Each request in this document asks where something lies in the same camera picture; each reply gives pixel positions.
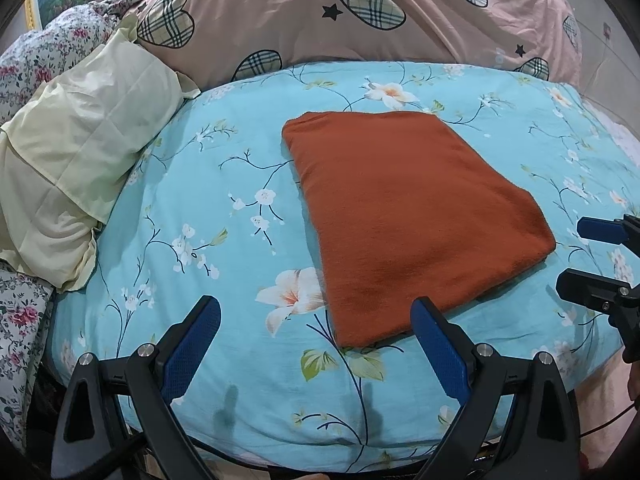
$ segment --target silver bolt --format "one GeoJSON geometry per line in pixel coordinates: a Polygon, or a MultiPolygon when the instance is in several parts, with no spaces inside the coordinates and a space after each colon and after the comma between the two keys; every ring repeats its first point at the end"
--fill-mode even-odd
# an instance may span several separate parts
{"type": "Polygon", "coordinates": [[[554,361],[553,356],[549,352],[540,352],[538,359],[543,365],[549,365],[554,361]]]}
{"type": "Polygon", "coordinates": [[[138,347],[138,355],[140,357],[149,357],[156,349],[151,343],[144,343],[138,347]]]}
{"type": "Polygon", "coordinates": [[[494,347],[488,345],[487,343],[480,343],[476,346],[476,351],[482,357],[491,357],[494,354],[494,347]]]}
{"type": "Polygon", "coordinates": [[[87,352],[80,356],[80,358],[78,359],[78,364],[81,366],[87,366],[93,360],[94,360],[94,355],[87,352]]]}

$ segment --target folded orange cloth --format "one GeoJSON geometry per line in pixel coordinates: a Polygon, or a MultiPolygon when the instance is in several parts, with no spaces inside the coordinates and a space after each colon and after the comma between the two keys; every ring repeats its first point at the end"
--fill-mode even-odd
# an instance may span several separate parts
{"type": "Polygon", "coordinates": [[[306,113],[282,137],[341,346],[410,330],[415,298],[449,310],[555,249],[533,197],[434,115],[306,113]]]}

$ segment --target blue gripper pad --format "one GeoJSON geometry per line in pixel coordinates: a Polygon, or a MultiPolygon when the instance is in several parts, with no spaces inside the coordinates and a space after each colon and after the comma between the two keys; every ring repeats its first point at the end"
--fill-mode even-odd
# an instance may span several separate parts
{"type": "Polygon", "coordinates": [[[411,326],[442,389],[464,406],[471,395],[466,364],[420,300],[411,306],[411,326]]]}
{"type": "Polygon", "coordinates": [[[164,402],[183,396],[220,328],[220,304],[210,298],[164,365],[164,402]]]}
{"type": "Polygon", "coordinates": [[[583,217],[578,220],[578,234],[582,238],[606,242],[607,244],[623,244],[629,240],[626,229],[619,222],[583,217]]]}

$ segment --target bed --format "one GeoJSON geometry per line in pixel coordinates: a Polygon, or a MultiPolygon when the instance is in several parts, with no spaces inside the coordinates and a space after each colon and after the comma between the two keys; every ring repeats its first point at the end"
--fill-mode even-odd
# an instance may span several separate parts
{"type": "MultiPolygon", "coordinates": [[[[559,300],[554,285],[567,266],[633,281],[630,254],[579,238],[575,223],[638,215],[640,169],[570,86],[459,64],[334,62],[204,92],[145,150],[98,239],[86,290],[58,301],[49,356],[61,380],[85,351],[109,358],[156,341],[210,294],[222,305],[220,332],[172,405],[191,436],[245,463],[297,470],[422,459],[458,407],[413,337],[339,349],[322,304],[303,305],[308,312],[274,335],[266,326],[278,297],[312,297],[321,275],[282,125],[310,110],[388,107],[449,124],[532,193],[558,242],[542,264],[451,319],[505,355],[548,350],[569,390],[588,377],[620,338],[593,312],[559,300]],[[388,85],[400,85],[403,99],[365,97],[388,85]]],[[[507,411],[500,407],[494,433],[507,411]]]]}

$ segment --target floral pillow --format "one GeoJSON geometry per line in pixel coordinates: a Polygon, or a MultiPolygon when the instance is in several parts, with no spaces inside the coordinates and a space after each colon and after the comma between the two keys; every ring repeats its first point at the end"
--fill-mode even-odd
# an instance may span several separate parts
{"type": "Polygon", "coordinates": [[[0,126],[43,82],[78,64],[106,43],[129,7],[142,0],[104,0],[67,9],[44,30],[32,30],[0,56],[0,126]]]}
{"type": "Polygon", "coordinates": [[[24,448],[27,412],[49,332],[53,286],[0,261],[0,430],[24,448]]]}

